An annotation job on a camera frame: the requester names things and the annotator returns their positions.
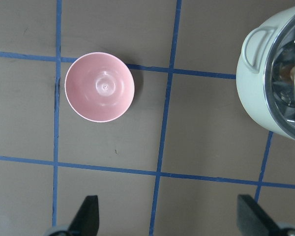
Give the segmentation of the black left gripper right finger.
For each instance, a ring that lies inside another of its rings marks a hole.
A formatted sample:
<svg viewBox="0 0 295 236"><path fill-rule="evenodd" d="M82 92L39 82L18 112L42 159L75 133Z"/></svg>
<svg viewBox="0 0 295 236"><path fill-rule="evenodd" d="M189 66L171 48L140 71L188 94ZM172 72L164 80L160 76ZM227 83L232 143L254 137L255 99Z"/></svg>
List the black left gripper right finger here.
<svg viewBox="0 0 295 236"><path fill-rule="evenodd" d="M246 194L237 196L237 227L242 236L284 236L273 219Z"/></svg>

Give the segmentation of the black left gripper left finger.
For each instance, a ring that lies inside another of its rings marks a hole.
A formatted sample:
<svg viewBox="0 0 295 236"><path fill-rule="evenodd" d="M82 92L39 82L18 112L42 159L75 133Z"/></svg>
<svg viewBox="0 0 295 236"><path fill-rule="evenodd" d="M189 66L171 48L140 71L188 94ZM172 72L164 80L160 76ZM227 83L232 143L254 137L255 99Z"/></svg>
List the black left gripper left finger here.
<svg viewBox="0 0 295 236"><path fill-rule="evenodd" d="M99 230L98 196L86 196L65 236L96 236Z"/></svg>

